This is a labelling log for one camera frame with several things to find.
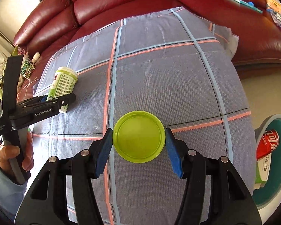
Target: sleeve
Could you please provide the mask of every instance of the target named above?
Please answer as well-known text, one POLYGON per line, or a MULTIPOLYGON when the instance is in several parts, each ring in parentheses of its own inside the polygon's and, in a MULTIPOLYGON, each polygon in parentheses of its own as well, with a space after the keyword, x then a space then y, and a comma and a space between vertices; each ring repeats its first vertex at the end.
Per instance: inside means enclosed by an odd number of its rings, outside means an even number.
POLYGON ((0 207, 12 221, 24 199, 26 187, 27 182, 23 185, 13 183, 0 168, 0 207))

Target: blue foam pad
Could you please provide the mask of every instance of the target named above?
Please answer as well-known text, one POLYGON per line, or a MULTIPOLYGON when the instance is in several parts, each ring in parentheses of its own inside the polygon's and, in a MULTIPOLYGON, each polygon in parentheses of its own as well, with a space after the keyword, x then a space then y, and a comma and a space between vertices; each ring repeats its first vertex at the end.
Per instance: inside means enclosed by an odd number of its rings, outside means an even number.
POLYGON ((165 131, 165 146, 167 148, 167 154, 171 160, 173 172, 181 179, 183 175, 182 162, 174 146, 174 141, 171 137, 171 133, 165 131))
POLYGON ((98 155, 97 158, 97 165, 96 165, 96 176, 97 178, 104 172, 105 165, 107 163, 107 159, 109 157, 111 147, 113 145, 112 142, 112 131, 108 132, 108 135, 106 137, 106 141, 104 145, 102 146, 101 152, 98 155))

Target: light blue stripe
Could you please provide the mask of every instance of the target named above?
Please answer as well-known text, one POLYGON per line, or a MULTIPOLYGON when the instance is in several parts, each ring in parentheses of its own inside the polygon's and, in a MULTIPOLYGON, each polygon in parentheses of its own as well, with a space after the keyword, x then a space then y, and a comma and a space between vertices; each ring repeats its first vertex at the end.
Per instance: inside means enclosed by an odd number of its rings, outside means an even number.
POLYGON ((229 122, 228 122, 228 118, 226 115, 226 109, 225 109, 225 105, 224 105, 224 101, 222 98, 222 95, 220 93, 220 89, 217 85, 217 82, 215 80, 214 74, 212 72, 212 69, 210 67, 210 64, 205 56, 205 53, 203 52, 202 48, 200 47, 200 45, 198 44, 198 42, 196 41, 195 37, 192 35, 192 33, 190 32, 190 30, 188 29, 188 27, 186 26, 185 22, 183 21, 183 19, 180 17, 179 14, 177 14, 176 12, 174 12, 172 9, 170 9, 170 11, 179 19, 179 21, 181 22, 182 26, 184 27, 185 31, 187 32, 187 34, 189 35, 189 37, 193 40, 194 42, 194 46, 196 47, 196 49, 198 50, 198 52, 200 53, 200 56, 202 58, 202 61, 208 71, 208 74, 210 76, 210 79, 212 81, 212 84, 214 86, 217 98, 219 100, 219 104, 220 104, 220 108, 222 111, 223 116, 223 122, 224 122, 224 127, 226 129, 226 136, 227 136, 227 142, 228 142, 228 158, 230 159, 231 163, 233 164, 233 151, 232 151, 232 139, 231 139, 231 133, 230 133, 230 127, 229 127, 229 122))
POLYGON ((38 93, 41 93, 41 92, 43 92, 44 90, 49 89, 49 88, 51 87, 51 85, 52 85, 52 84, 48 85, 47 87, 45 87, 45 88, 43 88, 42 90, 36 92, 35 94, 37 95, 38 93))
MULTIPOLYGON (((49 66, 50 66, 50 64, 51 64, 51 62, 52 62, 54 56, 56 55, 56 53, 54 53, 54 54, 52 55, 52 57, 49 59, 49 61, 47 62, 46 67, 45 67, 45 69, 44 69, 44 71, 43 71, 43 73, 42 73, 42 75, 41 75, 41 78, 40 78, 40 81, 39 81, 39 86, 42 85, 42 83, 43 83, 43 81, 44 81, 44 78, 45 78, 45 75, 46 75, 46 73, 47 73, 47 71, 48 71, 48 69, 49 69, 49 66)), ((43 91, 44 89, 46 89, 46 88, 48 88, 48 87, 51 87, 51 84, 50 84, 49 86, 46 86, 45 88, 43 88, 41 91, 43 91)))
MULTIPOLYGON (((115 60, 111 69, 111 96, 110 96, 110 106, 109 106, 109 127, 114 128, 114 98, 116 94, 116 77, 117 77, 117 63, 118 63, 118 55, 120 50, 120 41, 121 41, 121 32, 122 26, 119 28, 118 38, 117 38, 117 47, 115 52, 115 60)), ((110 155, 109 155, 109 168, 110 168, 110 183, 111 183, 111 197, 112 197, 112 206, 114 208, 115 220, 117 224, 121 224, 120 221, 120 213, 119 208, 117 206, 117 191, 116 191, 116 177, 114 170, 114 147, 112 146, 110 155)))
POLYGON ((73 50, 72 53, 71 53, 71 56, 70 56, 70 58, 69 58, 69 60, 68 60, 68 63, 67 63, 67 67, 68 67, 69 64, 70 64, 70 61, 71 61, 71 59, 72 59, 73 53, 74 53, 74 51, 76 50, 76 48, 77 48, 77 46, 74 47, 74 50, 73 50))
POLYGON ((110 58, 109 58, 109 59, 104 59, 104 60, 99 61, 99 62, 97 62, 97 63, 95 63, 95 64, 89 65, 89 66, 87 66, 87 67, 85 67, 85 68, 79 69, 79 70, 76 71, 76 73, 80 73, 80 72, 82 72, 82 71, 84 71, 84 70, 87 70, 87 69, 89 69, 89 68, 91 68, 91 67, 94 67, 94 66, 96 66, 96 65, 98 65, 98 64, 108 62, 109 60, 110 60, 110 58))
MULTIPOLYGON (((197 40, 211 40, 211 39, 217 40, 217 38, 215 38, 215 37, 203 37, 203 38, 199 38, 197 40)), ((159 47, 159 46, 168 46, 168 45, 179 44, 179 43, 186 43, 186 42, 193 42, 193 40, 178 40, 178 41, 165 42, 165 43, 162 43, 162 44, 147 46, 147 47, 136 49, 136 50, 133 50, 133 51, 130 51, 130 52, 122 53, 122 54, 118 55, 117 57, 119 58, 119 57, 122 57, 122 56, 129 55, 131 53, 141 52, 141 51, 148 50, 148 49, 153 49, 153 48, 156 48, 156 47, 159 47)))

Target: pink stripe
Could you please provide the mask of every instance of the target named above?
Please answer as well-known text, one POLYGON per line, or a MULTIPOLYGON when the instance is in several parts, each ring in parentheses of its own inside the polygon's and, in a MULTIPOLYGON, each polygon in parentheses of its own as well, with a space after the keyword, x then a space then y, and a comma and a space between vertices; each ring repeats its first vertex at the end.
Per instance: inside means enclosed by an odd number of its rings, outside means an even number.
POLYGON ((179 10, 175 11, 175 13, 181 11, 181 10, 185 10, 185 8, 180 8, 179 10))
MULTIPOLYGON (((238 114, 238 115, 235 115, 233 117, 229 117, 228 121, 233 121, 233 120, 236 120, 236 119, 240 119, 240 118, 243 118, 243 117, 246 117, 246 116, 249 116, 249 115, 251 115, 250 111, 249 112, 245 112, 245 113, 241 113, 241 114, 238 114)), ((206 127, 222 124, 222 122, 223 121, 220 119, 220 120, 212 121, 212 122, 209 122, 209 123, 203 123, 203 124, 197 124, 197 125, 193 125, 193 126, 189 126, 189 127, 182 127, 182 128, 172 129, 172 132, 173 133, 177 133, 177 132, 183 132, 183 131, 188 131, 188 130, 193 130, 193 129, 206 128, 206 127)))
POLYGON ((52 136, 52 135, 43 135, 43 134, 35 134, 32 136, 46 138, 46 139, 56 139, 56 140, 101 140, 102 137, 67 137, 67 136, 52 136))
POLYGON ((97 67, 106 65, 106 64, 108 64, 108 63, 109 63, 109 62, 105 62, 105 63, 102 63, 102 64, 98 64, 98 65, 96 65, 96 66, 94 66, 94 67, 90 67, 90 68, 88 68, 88 69, 86 69, 86 70, 84 70, 84 71, 81 71, 81 72, 77 73, 77 75, 81 75, 82 73, 86 73, 86 72, 88 72, 88 71, 90 71, 90 70, 92 70, 92 69, 95 69, 95 68, 97 68, 97 67))
MULTIPOLYGON (((199 44, 200 43, 208 43, 208 42, 219 42, 219 41, 218 40, 202 40, 202 41, 198 41, 199 44)), ((157 48, 152 48, 152 49, 144 50, 144 51, 141 51, 141 52, 135 52, 135 53, 127 55, 127 56, 122 56, 122 57, 118 58, 118 60, 122 60, 124 58, 129 58, 129 57, 133 57, 133 56, 136 56, 136 55, 139 55, 139 54, 153 52, 153 51, 157 51, 157 50, 161 50, 161 49, 166 49, 166 48, 171 48, 171 47, 178 47, 178 46, 188 46, 188 45, 193 45, 193 42, 161 46, 161 47, 157 47, 157 48)))
POLYGON ((229 41, 227 41, 226 38, 222 37, 221 35, 217 34, 216 32, 213 32, 215 35, 217 35, 218 37, 221 37, 224 41, 226 41, 227 43, 229 43, 229 41))
MULTIPOLYGON (((117 35, 119 31, 118 27, 114 33, 114 42, 112 45, 110 61, 108 62, 108 69, 107 69, 107 83, 106 83, 106 93, 105 93, 105 101, 104 101, 104 111, 103 111, 103 134, 107 131, 107 109, 108 109, 108 101, 109 101, 109 92, 110 92, 110 84, 111 84, 111 67, 114 61, 114 52, 116 50, 116 43, 117 43, 117 35)), ((111 225, 114 225, 114 218, 111 210, 111 204, 109 201, 109 184, 108 184, 108 170, 107 165, 104 168, 104 190, 105 190, 105 203, 107 206, 107 211, 110 219, 111 225)))

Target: red leather sofa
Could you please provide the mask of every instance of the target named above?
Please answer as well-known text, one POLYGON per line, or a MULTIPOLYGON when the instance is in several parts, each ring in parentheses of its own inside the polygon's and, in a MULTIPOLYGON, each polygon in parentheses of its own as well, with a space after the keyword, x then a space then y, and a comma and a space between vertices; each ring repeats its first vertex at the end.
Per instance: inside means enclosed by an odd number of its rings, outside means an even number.
POLYGON ((266 11, 266 0, 244 1, 253 2, 263 14, 232 0, 43 0, 14 38, 19 52, 28 52, 30 57, 41 53, 19 100, 32 97, 32 87, 50 57, 70 42, 114 21, 177 6, 229 27, 239 36, 232 62, 240 78, 281 70, 281 30, 266 11))

